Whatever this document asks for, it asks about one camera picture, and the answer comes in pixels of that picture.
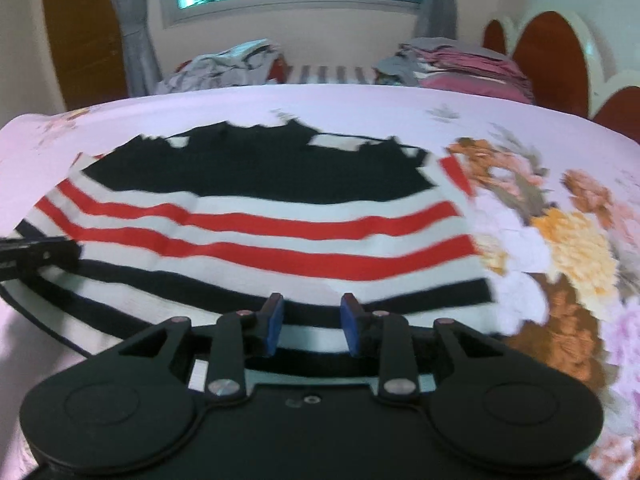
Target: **stack of folded clothes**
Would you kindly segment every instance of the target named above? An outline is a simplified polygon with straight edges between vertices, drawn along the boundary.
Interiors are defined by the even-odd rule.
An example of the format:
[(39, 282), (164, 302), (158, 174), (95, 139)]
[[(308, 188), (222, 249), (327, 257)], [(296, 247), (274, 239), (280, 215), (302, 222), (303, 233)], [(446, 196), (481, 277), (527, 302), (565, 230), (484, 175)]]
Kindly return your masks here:
[(375, 67), (377, 84), (420, 86), (533, 104), (531, 83), (509, 57), (446, 38), (414, 38)]

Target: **headboard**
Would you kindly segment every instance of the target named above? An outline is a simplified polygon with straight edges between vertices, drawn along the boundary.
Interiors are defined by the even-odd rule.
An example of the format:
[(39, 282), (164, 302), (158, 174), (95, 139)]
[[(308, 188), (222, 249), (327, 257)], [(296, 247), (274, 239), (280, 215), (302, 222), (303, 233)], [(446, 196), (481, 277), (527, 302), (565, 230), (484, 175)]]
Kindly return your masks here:
[(483, 46), (508, 54), (529, 77), (536, 103), (588, 118), (640, 142), (640, 72), (604, 80), (600, 54), (575, 13), (547, 10), (516, 27), (496, 18)]

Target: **red stripe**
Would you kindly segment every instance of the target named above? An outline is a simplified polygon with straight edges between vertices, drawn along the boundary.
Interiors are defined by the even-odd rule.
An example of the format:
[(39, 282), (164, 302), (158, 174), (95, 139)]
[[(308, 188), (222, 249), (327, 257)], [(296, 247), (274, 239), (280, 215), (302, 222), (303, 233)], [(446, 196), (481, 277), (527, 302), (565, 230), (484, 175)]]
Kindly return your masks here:
[(362, 240), (372, 234), (404, 236), (418, 232), (445, 218), (459, 216), (451, 202), (439, 202), (431, 207), (400, 218), (368, 216), (345, 222), (308, 222), (283, 220), (246, 213), (201, 214), (191, 213), (175, 204), (165, 203), (153, 207), (138, 207), (123, 203), (96, 202), (69, 180), (58, 189), (80, 211), (94, 216), (132, 220), (145, 216), (161, 216), (183, 226), (196, 226), (214, 232), (283, 236), (305, 240)]
[(460, 166), (460, 163), (454, 155), (441, 158), (438, 162), (442, 170), (449, 176), (456, 187), (461, 189), (468, 197), (474, 195), (474, 190), (465, 175), (465, 170), (462, 169), (462, 166)]
[(310, 278), (370, 282), (427, 269), (476, 253), (467, 235), (450, 238), (415, 253), (395, 258), (352, 254), (307, 254), (283, 249), (249, 247), (229, 242), (195, 245), (184, 240), (168, 238), (148, 229), (83, 228), (70, 222), (64, 213), (47, 198), (39, 202), (38, 208), (66, 234), (79, 242), (121, 244), (147, 249), (169, 258), (210, 256), (255, 269)]

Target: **blue gripper pad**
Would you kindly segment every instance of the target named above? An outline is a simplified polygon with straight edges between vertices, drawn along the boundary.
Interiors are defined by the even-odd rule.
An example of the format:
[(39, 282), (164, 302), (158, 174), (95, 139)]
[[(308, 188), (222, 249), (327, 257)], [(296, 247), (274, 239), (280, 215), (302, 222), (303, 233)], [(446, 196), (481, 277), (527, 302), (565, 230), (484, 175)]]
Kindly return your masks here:
[(280, 337), (280, 330), (282, 329), (282, 321), (284, 320), (284, 298), (280, 298), (273, 313), (269, 318), (269, 331), (267, 334), (267, 355), (266, 357), (272, 357), (276, 353), (278, 347), (278, 338)]
[(347, 339), (349, 354), (351, 354), (352, 357), (357, 357), (360, 352), (358, 323), (356, 322), (355, 313), (351, 310), (344, 297), (340, 301), (340, 325), (342, 326), (342, 331)]

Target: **bed sheet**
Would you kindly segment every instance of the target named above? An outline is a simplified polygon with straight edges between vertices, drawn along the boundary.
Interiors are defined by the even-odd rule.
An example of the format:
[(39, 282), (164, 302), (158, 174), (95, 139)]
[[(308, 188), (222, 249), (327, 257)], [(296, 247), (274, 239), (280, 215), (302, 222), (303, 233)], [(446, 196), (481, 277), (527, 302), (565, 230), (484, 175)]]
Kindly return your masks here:
[[(474, 187), (465, 213), (508, 344), (598, 394), (606, 424), (589, 464), (604, 479), (637, 478), (640, 146), (589, 121), (454, 92), (331, 84), (217, 89), (22, 116), (0, 130), (0, 235), (65, 177), (79, 153), (100, 155), (140, 134), (289, 118), (324, 132), (396, 136), (436, 155), (457, 154)], [(3, 397), (21, 399), (80, 358), (23, 325), (5, 304), (0, 314), (0, 374), (25, 377), (13, 384), (4, 374)], [(55, 358), (43, 361), (49, 354)], [(17, 412), (7, 409), (0, 420), (11, 432)], [(2, 480), (20, 478), (17, 435)]]

